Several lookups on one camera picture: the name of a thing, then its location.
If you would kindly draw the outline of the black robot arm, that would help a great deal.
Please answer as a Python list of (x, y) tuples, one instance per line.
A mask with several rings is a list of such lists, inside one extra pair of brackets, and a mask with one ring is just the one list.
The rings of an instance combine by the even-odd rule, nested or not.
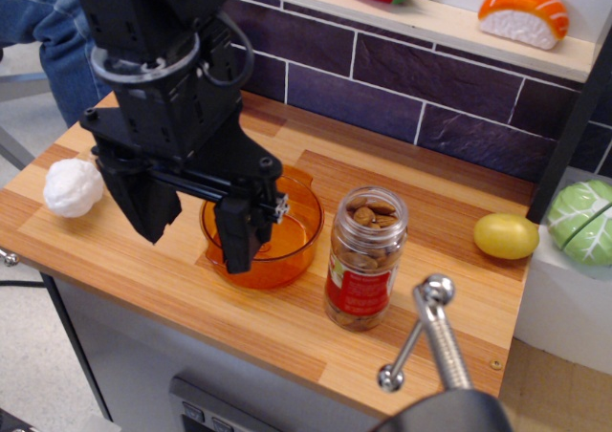
[(93, 69), (118, 102), (80, 120), (112, 197), (150, 242), (180, 214), (180, 193), (213, 202), (228, 271), (248, 271), (287, 198), (280, 160), (240, 126), (254, 55), (236, 65), (231, 42), (244, 34), (227, 0), (79, 1)]

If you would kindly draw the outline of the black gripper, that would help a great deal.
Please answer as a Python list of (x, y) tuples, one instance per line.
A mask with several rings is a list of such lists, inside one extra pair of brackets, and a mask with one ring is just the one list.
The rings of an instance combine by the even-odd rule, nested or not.
[(239, 123), (252, 65), (235, 66), (234, 23), (226, 16), (187, 23), (94, 16), (90, 23), (92, 65), (118, 104), (88, 110), (81, 123), (95, 138), (114, 201), (152, 244), (181, 213), (180, 193), (217, 203), (226, 268), (250, 271), (288, 203), (276, 186), (281, 162)]

